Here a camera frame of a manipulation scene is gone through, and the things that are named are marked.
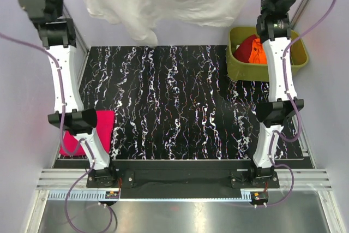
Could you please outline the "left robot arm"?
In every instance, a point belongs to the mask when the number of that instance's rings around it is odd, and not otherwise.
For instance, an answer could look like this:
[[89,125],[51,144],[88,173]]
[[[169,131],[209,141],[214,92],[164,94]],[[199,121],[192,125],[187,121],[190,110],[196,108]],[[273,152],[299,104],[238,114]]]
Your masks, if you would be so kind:
[[61,148],[69,156],[83,148],[90,162],[88,187],[115,186],[118,174],[98,135],[97,112],[85,109],[79,95],[74,65],[76,32],[73,20],[63,15],[64,0],[18,2],[38,31],[43,51],[51,62],[55,107],[48,121],[59,128]]

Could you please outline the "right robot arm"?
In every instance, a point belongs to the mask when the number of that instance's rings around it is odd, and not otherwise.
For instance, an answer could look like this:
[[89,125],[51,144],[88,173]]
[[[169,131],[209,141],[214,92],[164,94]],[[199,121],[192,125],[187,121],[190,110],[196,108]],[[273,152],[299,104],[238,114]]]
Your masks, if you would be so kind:
[[257,34],[267,58],[269,95],[258,104],[256,116],[260,133],[247,180],[253,187],[276,181],[275,153],[285,122],[298,116],[304,101],[298,99],[293,86],[290,48],[291,28],[288,16],[296,0],[261,0]]

